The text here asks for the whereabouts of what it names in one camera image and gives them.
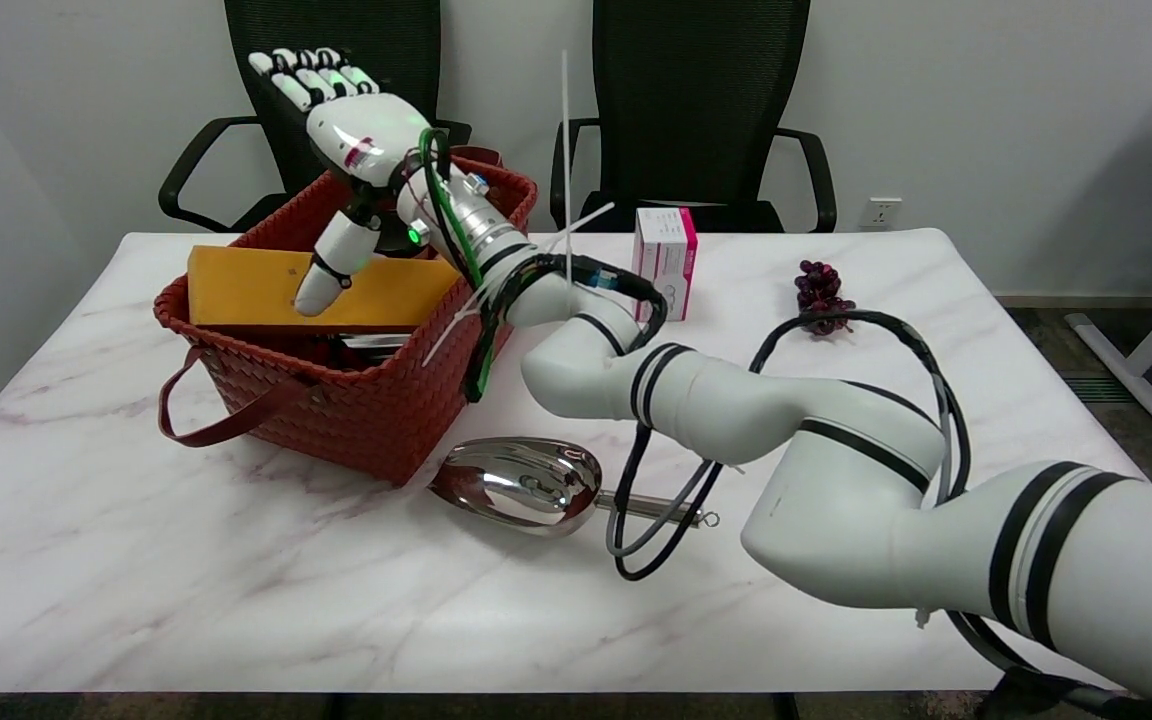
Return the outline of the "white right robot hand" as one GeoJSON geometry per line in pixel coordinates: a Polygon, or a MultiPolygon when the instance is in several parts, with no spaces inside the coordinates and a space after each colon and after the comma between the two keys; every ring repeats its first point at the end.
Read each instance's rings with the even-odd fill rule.
{"type": "Polygon", "coordinates": [[[429,129],[429,120],[333,47],[256,51],[247,56],[303,119],[311,149],[349,188],[343,209],[326,223],[303,274],[294,309],[323,314],[353,286],[381,237],[380,206],[429,129]]]}

